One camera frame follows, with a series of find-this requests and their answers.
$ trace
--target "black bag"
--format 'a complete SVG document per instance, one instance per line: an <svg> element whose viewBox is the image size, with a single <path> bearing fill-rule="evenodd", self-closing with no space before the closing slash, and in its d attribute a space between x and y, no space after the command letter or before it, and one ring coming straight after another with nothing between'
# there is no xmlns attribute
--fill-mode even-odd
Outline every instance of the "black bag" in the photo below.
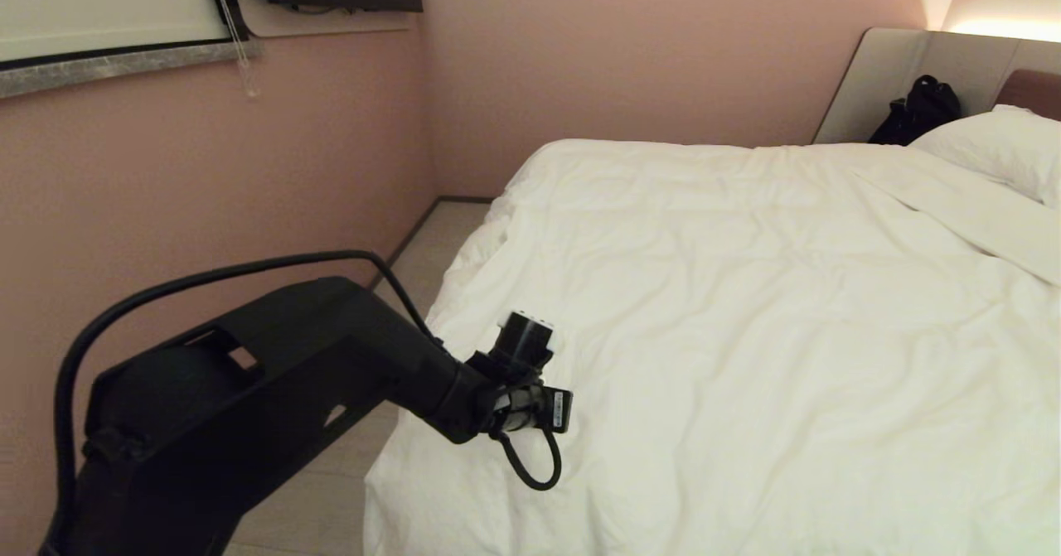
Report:
<svg viewBox="0 0 1061 556"><path fill-rule="evenodd" d="M906 145L923 134L961 117L961 103L950 85L922 75L909 95L891 100L891 114L869 139L871 144Z"/></svg>

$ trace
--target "white duvet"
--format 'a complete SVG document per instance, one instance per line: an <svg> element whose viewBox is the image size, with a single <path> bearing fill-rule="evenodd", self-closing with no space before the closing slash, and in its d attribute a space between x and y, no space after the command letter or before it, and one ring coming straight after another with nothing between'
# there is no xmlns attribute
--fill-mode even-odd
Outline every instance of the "white duvet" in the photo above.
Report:
<svg viewBox="0 0 1061 556"><path fill-rule="evenodd" d="M553 323L562 477L532 490L497 442L402 413L365 553L1056 556L1057 213L939 162L546 145L429 324L466 358L508 311ZM549 477L542 436L512 439Z"/></svg>

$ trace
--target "wall light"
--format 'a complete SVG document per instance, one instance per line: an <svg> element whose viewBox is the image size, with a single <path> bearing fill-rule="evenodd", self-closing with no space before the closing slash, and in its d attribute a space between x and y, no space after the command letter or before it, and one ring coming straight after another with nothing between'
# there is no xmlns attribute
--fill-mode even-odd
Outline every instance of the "wall light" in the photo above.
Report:
<svg viewBox="0 0 1061 556"><path fill-rule="evenodd" d="M958 32L958 34L1045 39L1049 42L1061 42L1061 21L966 20L947 28L947 30Z"/></svg>

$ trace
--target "upholstered headboard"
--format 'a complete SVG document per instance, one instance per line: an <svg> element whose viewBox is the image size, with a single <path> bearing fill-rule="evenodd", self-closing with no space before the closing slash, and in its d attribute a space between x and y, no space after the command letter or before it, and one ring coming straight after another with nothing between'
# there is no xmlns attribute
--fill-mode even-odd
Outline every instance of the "upholstered headboard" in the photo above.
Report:
<svg viewBox="0 0 1061 556"><path fill-rule="evenodd" d="M1024 107L1061 121L1061 74L1019 69L1002 85L995 103Z"/></svg>

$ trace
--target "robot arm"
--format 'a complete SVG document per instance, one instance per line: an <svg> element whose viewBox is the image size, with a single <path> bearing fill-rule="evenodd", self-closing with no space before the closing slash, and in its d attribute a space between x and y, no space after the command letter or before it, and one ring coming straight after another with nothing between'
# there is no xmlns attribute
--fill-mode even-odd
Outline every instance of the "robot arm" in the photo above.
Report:
<svg viewBox="0 0 1061 556"><path fill-rule="evenodd" d="M551 333L512 314L462 363L347 279L262 296L95 379L73 505L40 553L221 555L246 511L384 400L455 444L489 434L549 489L571 409L539 378ZM549 482L511 451L505 432L525 427L553 450Z"/></svg>

